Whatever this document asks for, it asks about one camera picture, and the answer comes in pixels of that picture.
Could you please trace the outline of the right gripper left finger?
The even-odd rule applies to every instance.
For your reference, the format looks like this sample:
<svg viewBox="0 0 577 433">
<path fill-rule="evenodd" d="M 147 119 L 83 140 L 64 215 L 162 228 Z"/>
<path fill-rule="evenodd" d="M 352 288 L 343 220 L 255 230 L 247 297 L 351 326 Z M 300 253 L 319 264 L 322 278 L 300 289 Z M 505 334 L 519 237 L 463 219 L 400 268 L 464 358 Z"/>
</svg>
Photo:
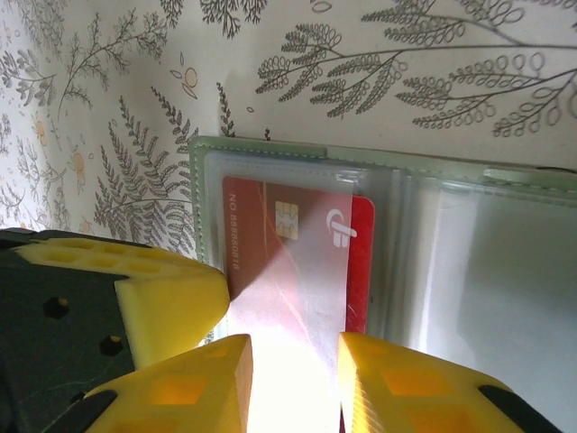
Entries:
<svg viewBox="0 0 577 433">
<path fill-rule="evenodd" d="M 247 433 L 252 341 L 228 336 L 104 383 L 116 398 L 86 433 Z"/>
</svg>

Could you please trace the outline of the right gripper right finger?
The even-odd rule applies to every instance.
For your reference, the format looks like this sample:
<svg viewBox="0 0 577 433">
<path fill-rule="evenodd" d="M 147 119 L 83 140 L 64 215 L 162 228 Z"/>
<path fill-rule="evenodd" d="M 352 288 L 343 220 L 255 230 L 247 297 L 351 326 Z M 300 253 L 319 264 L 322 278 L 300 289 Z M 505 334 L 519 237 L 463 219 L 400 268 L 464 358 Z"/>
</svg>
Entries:
<svg viewBox="0 0 577 433">
<path fill-rule="evenodd" d="M 353 332 L 338 341 L 340 433 L 563 433 L 503 382 Z"/>
</svg>

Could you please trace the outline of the red credit card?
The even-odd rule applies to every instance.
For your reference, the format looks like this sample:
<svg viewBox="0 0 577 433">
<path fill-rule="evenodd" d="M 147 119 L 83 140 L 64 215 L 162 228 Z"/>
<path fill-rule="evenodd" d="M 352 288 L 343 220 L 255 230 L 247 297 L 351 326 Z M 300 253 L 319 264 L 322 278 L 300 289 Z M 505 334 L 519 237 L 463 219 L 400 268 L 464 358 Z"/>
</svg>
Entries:
<svg viewBox="0 0 577 433">
<path fill-rule="evenodd" d="M 252 340 L 248 433 L 342 433 L 338 337 L 366 328 L 373 203 L 228 176 L 223 208 L 226 325 Z"/>
</svg>

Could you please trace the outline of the green card holder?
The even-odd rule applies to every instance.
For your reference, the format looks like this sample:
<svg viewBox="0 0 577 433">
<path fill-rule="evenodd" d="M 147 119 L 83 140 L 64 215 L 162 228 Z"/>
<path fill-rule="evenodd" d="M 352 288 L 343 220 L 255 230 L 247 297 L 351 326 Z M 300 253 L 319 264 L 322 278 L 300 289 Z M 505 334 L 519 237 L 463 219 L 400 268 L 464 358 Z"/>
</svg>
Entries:
<svg viewBox="0 0 577 433">
<path fill-rule="evenodd" d="M 493 375 L 577 433 L 577 170 L 216 137 L 189 152 L 202 260 L 224 260 L 225 175 L 368 198 L 369 334 Z"/>
</svg>

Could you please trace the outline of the floral patterned tablecloth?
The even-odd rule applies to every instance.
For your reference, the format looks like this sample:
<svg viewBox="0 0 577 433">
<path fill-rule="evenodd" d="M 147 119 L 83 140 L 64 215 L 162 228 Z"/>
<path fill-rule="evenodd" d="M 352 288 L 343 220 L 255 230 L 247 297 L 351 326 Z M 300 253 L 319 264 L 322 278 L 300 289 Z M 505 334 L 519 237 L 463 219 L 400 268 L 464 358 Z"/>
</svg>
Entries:
<svg viewBox="0 0 577 433">
<path fill-rule="evenodd" d="M 212 150 L 577 196 L 577 0 L 0 0 L 0 229 L 192 254 Z"/>
</svg>

